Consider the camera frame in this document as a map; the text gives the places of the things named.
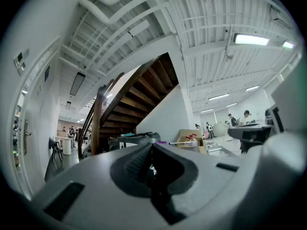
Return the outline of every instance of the cardboard box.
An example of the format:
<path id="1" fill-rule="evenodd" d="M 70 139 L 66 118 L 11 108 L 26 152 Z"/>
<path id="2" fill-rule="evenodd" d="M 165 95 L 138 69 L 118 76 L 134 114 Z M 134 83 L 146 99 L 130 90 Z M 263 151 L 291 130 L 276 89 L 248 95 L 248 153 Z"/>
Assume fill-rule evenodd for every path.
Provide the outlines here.
<path id="1" fill-rule="evenodd" d="M 206 151 L 204 143 L 203 143 L 201 130 L 181 129 L 177 142 L 186 141 L 186 139 L 187 139 L 186 137 L 189 137 L 192 134 L 196 135 L 195 139 L 200 143 L 200 146 L 199 146 L 200 153 L 201 154 L 207 154 L 207 151 Z M 184 144 L 177 144 L 176 146 L 179 147 L 179 148 L 183 148 L 183 149 L 189 149 L 189 147 L 185 147 Z"/>

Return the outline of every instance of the fluorescent light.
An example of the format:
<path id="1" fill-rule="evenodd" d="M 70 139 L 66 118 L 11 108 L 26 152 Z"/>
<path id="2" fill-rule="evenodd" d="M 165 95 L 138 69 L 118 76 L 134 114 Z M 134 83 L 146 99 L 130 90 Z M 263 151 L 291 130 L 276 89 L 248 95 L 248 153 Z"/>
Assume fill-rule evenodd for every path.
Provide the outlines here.
<path id="1" fill-rule="evenodd" d="M 70 107 L 71 107 L 71 102 L 67 102 L 66 103 L 66 109 L 70 109 Z"/>
<path id="2" fill-rule="evenodd" d="M 232 106 L 232 105 L 237 105 L 237 103 L 233 103 L 233 104 L 231 104 L 231 105 L 227 105 L 226 107 L 229 107 L 229 106 Z"/>
<path id="3" fill-rule="evenodd" d="M 294 47 L 294 45 L 293 44 L 290 44 L 290 43 L 288 43 L 288 42 L 284 42 L 283 43 L 283 47 L 285 47 L 285 48 L 293 48 Z"/>
<path id="4" fill-rule="evenodd" d="M 209 109 L 209 110 L 206 110 L 206 111 L 201 111 L 201 113 L 204 113 L 204 112 L 208 112 L 208 111 L 213 111 L 214 109 Z"/>
<path id="5" fill-rule="evenodd" d="M 257 88 L 259 88 L 259 85 L 255 86 L 255 87 L 248 88 L 248 89 L 246 89 L 246 91 L 254 90 L 254 89 L 257 89 Z"/>
<path id="6" fill-rule="evenodd" d="M 72 87 L 71 87 L 71 92 L 70 92 L 71 95 L 77 94 L 84 79 L 85 79 L 85 75 L 78 72 L 75 77 L 75 80 L 73 81 Z"/>
<path id="7" fill-rule="evenodd" d="M 237 34 L 235 36 L 235 43 L 236 44 L 257 44 L 257 45 L 267 45 L 269 39 L 265 37 L 259 36 L 251 36 L 251 35 L 243 35 Z"/>
<path id="8" fill-rule="evenodd" d="M 210 98 L 209 101 L 212 101 L 212 100 L 215 100 L 215 99 L 219 99 L 219 98 L 223 98 L 223 97 L 226 97 L 226 96 L 229 96 L 229 94 L 223 94 L 223 95 L 220 95 L 220 96 L 216 96 L 216 97 Z"/>

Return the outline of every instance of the floor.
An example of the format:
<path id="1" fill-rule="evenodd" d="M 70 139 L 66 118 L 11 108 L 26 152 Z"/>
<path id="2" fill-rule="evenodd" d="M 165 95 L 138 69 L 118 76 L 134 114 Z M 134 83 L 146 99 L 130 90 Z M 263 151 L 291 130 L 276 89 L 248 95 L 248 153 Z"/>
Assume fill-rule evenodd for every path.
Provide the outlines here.
<path id="1" fill-rule="evenodd" d="M 216 142 L 218 146 L 226 148 L 227 150 L 231 151 L 237 156 L 242 156 L 242 155 L 244 156 L 244 154 L 241 154 L 240 140 L 234 139 L 229 135 L 208 139 L 207 141 Z"/>
<path id="2" fill-rule="evenodd" d="M 50 179 L 60 174 L 64 170 L 67 170 L 71 166 L 79 163 L 77 146 L 78 144 L 76 144 L 76 147 L 71 152 L 71 155 L 63 154 L 62 162 L 60 162 L 59 156 L 57 154 L 56 154 L 56 157 L 53 159 L 53 161 L 51 161 L 50 159 L 49 164 L 47 166 L 46 174 L 45 174 L 45 182 L 48 182 Z"/>

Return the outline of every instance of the table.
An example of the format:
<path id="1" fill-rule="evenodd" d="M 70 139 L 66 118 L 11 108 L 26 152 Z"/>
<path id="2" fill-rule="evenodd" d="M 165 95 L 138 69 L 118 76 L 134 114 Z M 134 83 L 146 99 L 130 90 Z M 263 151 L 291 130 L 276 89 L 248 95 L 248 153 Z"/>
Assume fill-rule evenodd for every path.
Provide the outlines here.
<path id="1" fill-rule="evenodd" d="M 56 141 L 60 143 L 63 141 L 63 154 L 64 155 L 71 155 L 71 139 L 62 136 L 55 136 Z"/>

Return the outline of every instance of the chair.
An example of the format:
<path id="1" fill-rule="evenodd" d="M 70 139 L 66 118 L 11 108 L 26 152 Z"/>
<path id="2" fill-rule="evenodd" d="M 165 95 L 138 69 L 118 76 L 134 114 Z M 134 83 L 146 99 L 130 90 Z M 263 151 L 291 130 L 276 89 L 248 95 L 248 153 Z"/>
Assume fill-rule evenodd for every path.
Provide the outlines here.
<path id="1" fill-rule="evenodd" d="M 60 150 L 60 146 L 59 145 L 59 142 L 58 141 L 53 141 L 51 138 L 49 138 L 49 149 L 53 149 L 52 151 L 52 155 L 51 155 L 51 161 L 53 161 L 53 157 L 55 158 L 56 157 L 56 152 L 58 152 L 58 155 L 59 155 L 59 160 L 62 162 L 62 159 L 63 159 L 63 155 L 61 154 L 61 150 Z"/>

